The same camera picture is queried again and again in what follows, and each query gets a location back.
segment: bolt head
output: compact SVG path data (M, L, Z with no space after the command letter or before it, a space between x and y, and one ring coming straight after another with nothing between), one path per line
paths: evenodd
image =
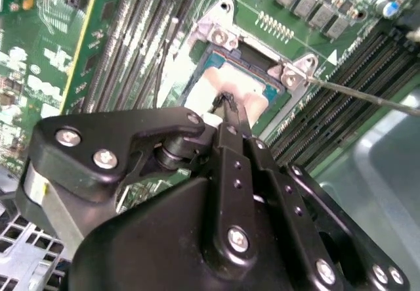
M402 278L401 274L396 270L394 267L389 267L389 272L394 279L394 281L398 284L404 284L404 279Z
M188 114L187 115L187 117L188 117L188 120L190 120L193 124L195 124L195 125L198 125L199 124L199 118L198 118L198 116L197 115L195 115L195 114Z
M293 170L293 172L298 175L298 176L302 176L302 172L301 170L297 167L297 166L292 166L291 169Z
M80 135L70 129L62 129L57 131L55 139L64 146L72 147L76 146L81 142Z
M322 280L327 284L334 284L335 282L335 274L333 269L328 265L328 263L323 260L319 259L316 262L316 269L318 270Z
M372 267L375 276L379 280L380 283L387 284L388 283L388 276L387 274L380 268L378 265L373 265Z
M93 162L103 169L112 169L118 165L117 156L104 148L94 154Z
M237 228L231 228L228 232L228 240L233 249L239 253L246 252L249 247L245 233Z

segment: green circuit board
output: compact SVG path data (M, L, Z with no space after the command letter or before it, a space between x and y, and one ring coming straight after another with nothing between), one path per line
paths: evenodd
M175 0L173 8L181 8L183 0ZM181 50L186 46L196 22L219 0L194 0L188 11L181 30L175 38L172 52L179 56L165 65L160 97L161 106L179 104L196 64L208 44L196 43L189 51ZM333 71L342 64L347 56L369 33L380 18L375 11L376 0L316 0L310 16L294 14L296 10L285 7L277 0L233 0L235 6L234 25L252 35L269 49L288 60L312 53L317 56L319 65L315 76L328 79ZM30 10L22 7L11 11L11 3L20 5L23 0L2 0L0 12L0 163L16 175L20 175L26 159L32 127L41 118L74 112L86 112L82 106L87 103L90 86L104 67L101 60L106 53L107 42L113 34L116 20L122 10L133 7L135 0L89 0L84 8L75 8L67 0L35 0ZM348 9L341 7L345 3ZM413 0L398 0L401 9L410 7ZM311 17L322 5L332 12L331 20L345 21L343 33L328 32L329 28L310 24ZM145 14L156 10L159 0L149 0ZM138 92L155 71L161 45L168 30L169 17L164 17L154 42L147 41L143 49L147 59L130 87L129 96L122 109L134 107ZM144 17L143 26L151 21ZM127 69L133 68L134 55L128 56ZM188 65L179 65L188 61ZM124 82L123 72L119 76L114 91L106 100L105 110L112 110L117 95ZM98 78L97 91L88 97L91 104L100 100L100 90L107 79ZM313 94L310 90L302 98L303 103ZM146 97L145 108L151 106L153 90ZM289 93L278 97L255 124L253 131L259 134L290 98ZM298 113L300 106L291 110L288 117Z

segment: metal bracket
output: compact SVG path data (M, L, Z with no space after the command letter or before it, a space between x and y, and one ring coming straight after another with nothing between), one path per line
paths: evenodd
M210 41L231 51L238 48L239 33L234 28L233 0L217 1L197 22L196 39Z

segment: gray metal surface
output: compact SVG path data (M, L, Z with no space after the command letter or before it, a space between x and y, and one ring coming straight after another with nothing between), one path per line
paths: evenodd
M403 104L420 106L420 89ZM420 290L420 118L389 112L315 176Z
M61 242L0 206L0 291L58 290L69 265Z

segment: white component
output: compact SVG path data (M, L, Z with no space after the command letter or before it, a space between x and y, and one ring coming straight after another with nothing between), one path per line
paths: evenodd
M50 59L50 65L54 66L59 71L67 73L70 69L72 58L67 54L66 51L61 50L60 47L58 47L56 53L47 48L44 48L44 56Z
M28 76L28 87L34 91L41 91L45 95L52 96L57 101L61 101L62 99L60 96L60 88L57 86L52 86L50 83L42 82L36 76Z
M26 61L26 59L28 58L28 54L22 48L13 47L9 51L9 57L13 61Z
M4 106L0 112L0 121L11 125L13 118L19 116L21 113L17 105Z
M28 99L25 96L21 96L19 98L19 106L20 107L25 107L28 103Z
M327 58L327 61L333 65L337 65L337 50L335 49L330 56Z
M192 88L185 107L204 115L211 109L217 95L226 91L245 106L249 125L252 127L268 107L263 95L265 85L232 65L225 63L220 69L210 67Z
M48 118L58 116L60 114L60 110L48 104L42 104L41 108L41 118Z

